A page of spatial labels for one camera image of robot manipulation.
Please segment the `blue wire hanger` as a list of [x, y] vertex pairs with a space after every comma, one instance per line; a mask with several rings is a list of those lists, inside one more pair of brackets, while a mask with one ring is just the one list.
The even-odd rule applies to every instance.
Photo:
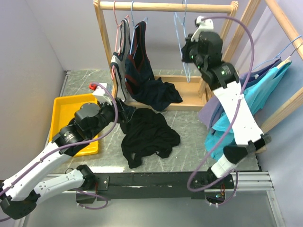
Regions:
[[[187, 0], [183, 0], [181, 4], [182, 4], [182, 6], [185, 7], [183, 17], [180, 17], [177, 12], [174, 12], [174, 14], [173, 14], [174, 26], [175, 26], [176, 37], [177, 37], [177, 41], [178, 41], [180, 57], [182, 57], [181, 49], [185, 44], [185, 38], [187, 36], [186, 26], [185, 26], [186, 13], [187, 13]], [[191, 72], [190, 72], [189, 65], [187, 63], [182, 62], [182, 66], [183, 66], [183, 71], [186, 76], [187, 83], [190, 83], [191, 82]]]

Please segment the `black tank top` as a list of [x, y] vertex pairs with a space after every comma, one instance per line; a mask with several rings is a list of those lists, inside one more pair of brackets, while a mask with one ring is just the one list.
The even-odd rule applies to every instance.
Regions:
[[153, 154], [168, 158], [181, 141], [165, 117], [148, 108], [136, 109], [131, 120], [120, 127], [125, 134], [121, 149], [130, 169], [141, 166], [142, 158]]

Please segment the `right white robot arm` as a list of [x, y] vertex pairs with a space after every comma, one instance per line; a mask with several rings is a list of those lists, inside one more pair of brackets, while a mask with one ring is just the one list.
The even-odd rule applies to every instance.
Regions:
[[241, 93], [241, 82], [235, 67], [222, 61], [223, 41], [213, 31], [202, 30], [189, 34], [182, 50], [182, 61], [194, 63], [202, 79], [220, 101], [230, 122], [227, 132], [233, 131], [233, 144], [223, 148], [223, 155], [209, 168], [208, 185], [219, 188], [224, 175], [233, 170], [248, 154], [271, 141], [256, 124], [250, 108]]

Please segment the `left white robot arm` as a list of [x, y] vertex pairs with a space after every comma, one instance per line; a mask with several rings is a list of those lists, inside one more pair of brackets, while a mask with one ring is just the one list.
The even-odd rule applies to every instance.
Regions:
[[119, 98], [111, 104], [85, 103], [74, 118], [47, 144], [44, 150], [22, 170], [0, 184], [0, 207], [14, 220], [31, 213], [38, 204], [60, 194], [78, 189], [89, 190], [96, 185], [96, 177], [87, 165], [80, 165], [67, 174], [44, 180], [57, 166], [74, 157], [111, 122], [127, 123], [136, 108]]

